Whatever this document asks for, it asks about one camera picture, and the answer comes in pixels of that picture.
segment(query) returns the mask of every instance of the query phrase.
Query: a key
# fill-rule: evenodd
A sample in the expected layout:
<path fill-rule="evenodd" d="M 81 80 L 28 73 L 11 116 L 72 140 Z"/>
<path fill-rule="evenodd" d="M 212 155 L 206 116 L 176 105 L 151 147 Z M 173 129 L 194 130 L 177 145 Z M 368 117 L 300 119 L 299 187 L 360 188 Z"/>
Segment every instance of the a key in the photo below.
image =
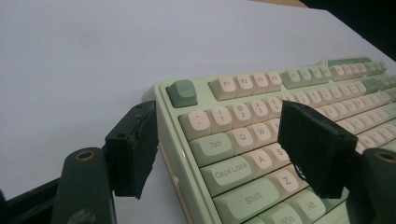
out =
<path fill-rule="evenodd" d="M 266 175 L 273 170 L 271 158 L 260 148 L 249 151 L 243 154 L 242 157 L 249 163 L 253 172 L 253 179 Z"/>

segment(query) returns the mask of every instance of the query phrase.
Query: function key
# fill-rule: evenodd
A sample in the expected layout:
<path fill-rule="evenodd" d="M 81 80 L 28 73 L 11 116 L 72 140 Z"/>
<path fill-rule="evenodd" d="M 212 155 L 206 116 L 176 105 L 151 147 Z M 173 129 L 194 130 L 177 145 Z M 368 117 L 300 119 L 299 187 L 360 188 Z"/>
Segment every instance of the function key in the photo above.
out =
<path fill-rule="evenodd" d="M 309 72 L 312 75 L 312 85 L 317 85 L 321 83 L 325 83 L 325 79 L 323 74 L 320 72 L 320 70 L 316 67 L 309 68 Z"/>
<path fill-rule="evenodd" d="M 364 66 L 367 69 L 366 76 L 372 76 L 372 75 L 377 74 L 376 67 L 375 67 L 374 63 L 365 63 Z"/>
<path fill-rule="evenodd" d="M 329 82 L 329 80 L 332 78 L 332 72 L 329 70 L 329 68 L 320 67 L 319 70 L 322 72 L 323 81 L 324 82 Z"/>
<path fill-rule="evenodd" d="M 234 78 L 234 81 L 236 83 L 236 98 L 249 96 L 253 93 L 253 82 L 250 75 L 238 75 Z"/>
<path fill-rule="evenodd" d="M 289 70 L 280 74 L 283 85 L 288 89 L 300 87 L 301 77 L 296 70 Z"/>
<path fill-rule="evenodd" d="M 210 82 L 209 87 L 218 101 L 235 98 L 236 85 L 232 77 L 219 77 Z"/>
<path fill-rule="evenodd" d="M 298 70 L 298 73 L 302 78 L 300 87 L 310 86 L 312 82 L 312 75 L 309 73 L 308 69 L 301 68 Z"/>
<path fill-rule="evenodd" d="M 267 73 L 269 88 L 268 92 L 272 91 L 280 91 L 280 87 L 282 86 L 282 79 L 278 72 L 269 72 Z"/>
<path fill-rule="evenodd" d="M 253 93 L 252 95 L 258 95 L 268 92 L 268 78 L 264 73 L 255 73 L 252 76 L 253 79 Z"/>
<path fill-rule="evenodd" d="M 332 80 L 339 81 L 344 80 L 346 76 L 346 72 L 344 71 L 341 65 L 334 65 L 330 67 L 330 71 L 332 72 Z"/>

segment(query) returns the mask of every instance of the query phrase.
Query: keyboard frame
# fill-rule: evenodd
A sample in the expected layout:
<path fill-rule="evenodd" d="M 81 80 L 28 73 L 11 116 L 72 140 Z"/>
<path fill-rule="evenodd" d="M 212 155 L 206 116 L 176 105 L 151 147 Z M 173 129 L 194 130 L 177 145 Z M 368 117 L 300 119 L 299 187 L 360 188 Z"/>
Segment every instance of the keyboard frame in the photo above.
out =
<path fill-rule="evenodd" d="M 277 71 L 279 74 L 290 70 L 299 68 L 311 67 L 329 67 L 330 65 L 339 63 L 362 63 L 372 62 L 368 57 L 353 57 L 353 58 L 337 58 L 330 60 L 322 60 L 318 63 L 290 67 L 284 69 L 257 71 L 257 72 L 270 72 Z M 373 77 L 382 77 L 386 73 L 364 76 L 359 78 L 352 78 L 342 81 L 333 82 L 330 80 L 328 83 L 318 84 L 309 87 L 296 88 L 288 90 L 282 84 L 280 91 L 274 91 L 259 95 L 252 95 L 232 100 L 217 101 L 212 94 L 208 83 L 215 80 L 217 77 L 222 76 L 236 76 L 239 74 L 254 74 L 257 72 L 248 73 L 235 73 L 235 74 L 222 74 L 211 75 L 203 77 L 188 77 L 188 78 L 173 78 L 157 82 L 153 88 L 144 96 L 143 100 L 155 99 L 157 102 L 157 120 L 160 139 L 160 151 L 163 154 L 167 169 L 173 180 L 177 196 L 183 207 L 186 219 L 189 223 L 222 223 L 217 212 L 216 206 L 207 190 L 205 181 L 201 175 L 200 168 L 198 167 L 195 158 L 190 150 L 189 142 L 187 141 L 178 118 L 194 110 L 206 111 L 215 106 L 228 106 L 237 103 L 246 103 L 252 100 L 263 100 L 269 97 L 278 97 L 284 94 L 294 94 L 297 91 L 315 90 L 322 87 L 330 87 L 332 85 L 339 86 L 341 84 L 351 83 L 358 80 L 370 79 Z M 181 79 L 188 79 L 192 81 L 197 91 L 197 105 L 173 108 L 171 101 L 168 97 L 166 88 L 172 85 L 175 81 Z M 321 217 L 316 223 L 348 223 L 347 210 L 345 203 L 337 205 L 332 211 L 328 212 L 324 217 Z"/>

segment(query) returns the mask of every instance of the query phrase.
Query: shift key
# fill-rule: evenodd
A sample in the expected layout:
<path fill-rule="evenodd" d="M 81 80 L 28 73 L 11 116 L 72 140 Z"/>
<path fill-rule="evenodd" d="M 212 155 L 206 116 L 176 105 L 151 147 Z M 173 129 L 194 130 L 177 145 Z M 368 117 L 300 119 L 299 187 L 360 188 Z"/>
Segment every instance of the shift key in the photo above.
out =
<path fill-rule="evenodd" d="M 245 158 L 236 156 L 201 168 L 212 197 L 252 180 L 253 172 Z"/>
<path fill-rule="evenodd" d="M 213 199 L 223 223 L 241 223 L 278 203 L 279 192 L 267 178 L 259 178 Z"/>

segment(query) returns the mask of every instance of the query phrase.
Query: keycap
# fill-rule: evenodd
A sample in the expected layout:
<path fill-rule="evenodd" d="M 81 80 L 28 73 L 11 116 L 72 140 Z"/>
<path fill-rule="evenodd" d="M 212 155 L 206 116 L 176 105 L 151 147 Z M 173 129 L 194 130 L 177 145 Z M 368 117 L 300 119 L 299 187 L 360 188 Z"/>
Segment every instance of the keycap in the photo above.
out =
<path fill-rule="evenodd" d="M 309 72 L 312 75 L 312 82 L 311 85 L 317 85 L 320 83 L 325 83 L 326 81 L 324 80 L 323 74 L 320 72 L 320 70 L 317 67 L 311 67 L 309 68 Z"/>
<path fill-rule="evenodd" d="M 303 223 L 312 223 L 326 213 L 321 199 L 312 191 L 303 189 L 285 201 L 299 214 Z"/>
<path fill-rule="evenodd" d="M 247 160 L 253 172 L 253 179 L 273 171 L 272 160 L 261 148 L 249 151 L 242 155 Z"/>
<path fill-rule="evenodd" d="M 276 142 L 277 140 L 277 133 L 279 133 L 279 122 L 280 119 L 270 119 L 264 122 L 268 126 L 268 129 L 270 130 L 272 137 L 271 142 Z"/>
<path fill-rule="evenodd" d="M 210 135 L 210 121 L 207 114 L 202 110 L 192 111 L 183 115 L 180 119 L 184 134 L 190 141 L 195 138 Z"/>
<path fill-rule="evenodd" d="M 247 103 L 247 108 L 251 111 L 251 123 L 268 120 L 269 111 L 264 101 L 253 100 Z"/>
<path fill-rule="evenodd" d="M 302 82 L 302 79 L 296 70 L 289 70 L 280 74 L 282 83 L 287 89 L 298 88 Z"/>
<path fill-rule="evenodd" d="M 251 123 L 251 114 L 245 104 L 235 104 L 228 107 L 233 119 L 233 129 L 248 126 Z"/>
<path fill-rule="evenodd" d="M 254 148 L 263 147 L 273 142 L 273 134 L 265 123 L 255 123 L 247 126 L 253 139 Z"/>
<path fill-rule="evenodd" d="M 271 158 L 274 170 L 290 163 L 288 153 L 286 153 L 285 149 L 283 149 L 280 144 L 273 143 L 262 149 L 265 150 Z"/>
<path fill-rule="evenodd" d="M 282 111 L 282 102 L 275 97 L 268 98 L 265 103 L 268 105 L 268 119 L 276 119 L 280 117 Z"/>
<path fill-rule="evenodd" d="M 329 68 L 330 72 L 332 73 L 332 80 L 333 81 L 339 81 L 346 79 L 346 73 L 340 65 L 334 65 Z"/>
<path fill-rule="evenodd" d="M 308 69 L 306 68 L 300 68 L 297 70 L 297 72 L 300 74 L 301 76 L 301 84 L 300 87 L 306 87 L 306 86 L 310 86 L 311 82 L 312 82 L 312 76 L 309 73 Z"/>
<path fill-rule="evenodd" d="M 274 171 L 271 174 L 266 175 L 265 177 L 271 180 L 276 186 L 279 191 L 280 199 L 289 197 L 299 188 L 299 183 L 297 179 L 290 171 L 286 169 Z"/>
<path fill-rule="evenodd" d="M 250 79 L 250 75 L 242 74 L 238 75 L 234 78 L 234 82 L 236 83 L 236 98 L 249 96 L 253 93 L 253 82 Z"/>
<path fill-rule="evenodd" d="M 224 106 L 207 110 L 206 114 L 211 123 L 212 133 L 227 132 L 233 127 L 233 118 L 231 117 L 230 111 Z"/>
<path fill-rule="evenodd" d="M 253 95 L 266 93 L 268 88 L 268 79 L 264 73 L 253 74 Z"/>
<path fill-rule="evenodd" d="M 190 80 L 179 80 L 166 88 L 174 108 L 197 105 L 197 94 Z"/>
<path fill-rule="evenodd" d="M 223 223 L 241 223 L 277 203 L 279 193 L 267 178 L 259 178 L 213 199 Z"/>
<path fill-rule="evenodd" d="M 282 86 L 282 79 L 278 72 L 269 72 L 267 73 L 267 78 L 269 82 L 268 92 L 272 91 L 280 91 L 280 87 Z"/>
<path fill-rule="evenodd" d="M 212 197 L 253 178 L 248 162 L 240 156 L 201 168 L 201 173 Z"/>
<path fill-rule="evenodd" d="M 286 203 L 279 203 L 268 211 L 259 214 L 265 224 L 303 224 L 297 212 Z"/>
<path fill-rule="evenodd" d="M 190 148 L 199 167 L 233 156 L 233 145 L 225 133 L 194 139 Z"/>
<path fill-rule="evenodd" d="M 246 128 L 232 129 L 226 133 L 233 144 L 233 154 L 238 155 L 254 148 L 253 138 Z"/>
<path fill-rule="evenodd" d="M 265 223 L 261 218 L 254 217 L 254 218 L 244 222 L 244 224 L 265 224 Z"/>
<path fill-rule="evenodd" d="M 303 91 L 297 92 L 295 94 L 295 97 L 298 103 L 303 105 L 311 105 L 311 101 L 309 100 L 305 92 Z"/>
<path fill-rule="evenodd" d="M 236 85 L 232 77 L 219 77 L 210 82 L 209 87 L 218 101 L 233 99 L 236 96 Z"/>

